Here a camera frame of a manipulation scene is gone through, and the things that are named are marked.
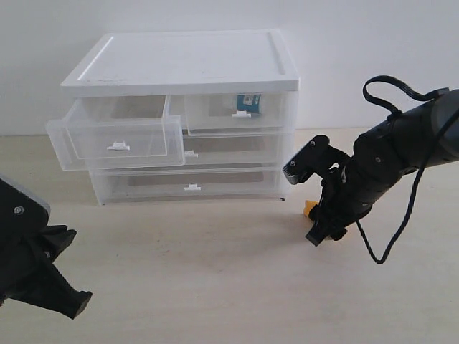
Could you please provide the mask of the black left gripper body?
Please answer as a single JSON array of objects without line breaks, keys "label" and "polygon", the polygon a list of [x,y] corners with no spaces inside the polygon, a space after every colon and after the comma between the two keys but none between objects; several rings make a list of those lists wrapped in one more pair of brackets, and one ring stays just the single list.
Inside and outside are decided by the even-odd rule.
[{"label": "black left gripper body", "polygon": [[43,262],[55,260],[68,248],[77,232],[65,225],[46,226],[35,234],[23,236],[12,253],[1,261],[1,296],[20,277],[28,275]]}]

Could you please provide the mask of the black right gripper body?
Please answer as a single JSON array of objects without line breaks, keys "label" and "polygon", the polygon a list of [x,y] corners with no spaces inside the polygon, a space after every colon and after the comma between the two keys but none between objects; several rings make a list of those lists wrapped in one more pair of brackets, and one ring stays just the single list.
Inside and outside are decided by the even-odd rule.
[{"label": "black right gripper body", "polygon": [[327,239],[340,240],[347,233],[347,226],[365,217],[372,209],[368,201],[358,200],[356,180],[346,175],[346,166],[335,168],[330,178],[323,179],[320,201],[313,208],[310,219],[327,221],[331,234]]}]

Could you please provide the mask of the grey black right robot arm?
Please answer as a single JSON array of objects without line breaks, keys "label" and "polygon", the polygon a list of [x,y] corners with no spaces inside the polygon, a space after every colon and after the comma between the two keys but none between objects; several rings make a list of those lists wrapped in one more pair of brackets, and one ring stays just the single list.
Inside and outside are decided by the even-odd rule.
[{"label": "grey black right robot arm", "polygon": [[310,218],[307,239],[319,245],[325,238],[339,240],[346,227],[365,217],[373,205],[404,175],[427,166],[458,160],[458,124],[453,123],[432,147],[441,127],[458,111],[458,91],[452,90],[385,120],[362,133],[353,144],[352,156],[333,148],[317,135],[306,144],[308,167],[323,187]]}]

